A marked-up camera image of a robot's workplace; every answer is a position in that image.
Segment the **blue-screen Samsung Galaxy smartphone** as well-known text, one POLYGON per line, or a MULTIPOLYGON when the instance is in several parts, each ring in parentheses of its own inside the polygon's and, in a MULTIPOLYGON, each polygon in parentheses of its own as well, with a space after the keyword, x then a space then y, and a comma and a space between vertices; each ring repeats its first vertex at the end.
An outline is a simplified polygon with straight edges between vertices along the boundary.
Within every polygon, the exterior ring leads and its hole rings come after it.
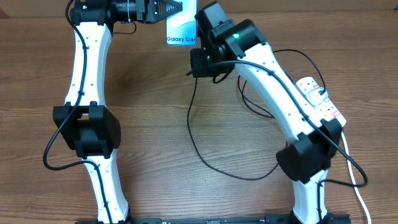
POLYGON ((197 44, 197 0, 181 0, 182 11, 166 19, 166 43, 168 45, 194 46, 197 44))

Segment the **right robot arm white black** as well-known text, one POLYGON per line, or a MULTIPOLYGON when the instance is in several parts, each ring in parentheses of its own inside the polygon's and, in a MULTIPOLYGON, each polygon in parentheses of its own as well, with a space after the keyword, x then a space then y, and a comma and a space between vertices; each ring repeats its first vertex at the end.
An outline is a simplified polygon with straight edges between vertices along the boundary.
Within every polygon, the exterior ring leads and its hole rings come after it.
POLYGON ((325 118, 304 98, 253 21, 235 24, 218 2, 200 9, 195 20, 201 47, 191 51, 191 74, 216 77, 236 71, 257 91, 287 142, 276 158, 294 184, 292 221, 327 223, 323 186, 342 125, 325 118))

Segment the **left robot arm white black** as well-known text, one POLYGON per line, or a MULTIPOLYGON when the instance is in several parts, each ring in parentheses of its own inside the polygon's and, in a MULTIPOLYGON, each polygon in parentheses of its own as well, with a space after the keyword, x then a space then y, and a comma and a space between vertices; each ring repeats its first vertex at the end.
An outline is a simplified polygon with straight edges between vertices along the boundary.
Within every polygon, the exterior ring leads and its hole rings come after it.
POLYGON ((43 162, 46 168, 55 169, 47 157, 57 136, 62 136, 79 160, 58 169, 86 167, 98 207, 95 223, 134 221, 116 162, 121 125, 107 108, 104 94, 114 24, 155 24, 182 9, 182 2, 168 0, 80 0, 66 6, 65 17, 75 34, 72 80, 64 104, 53 108, 57 130, 45 148, 43 162))

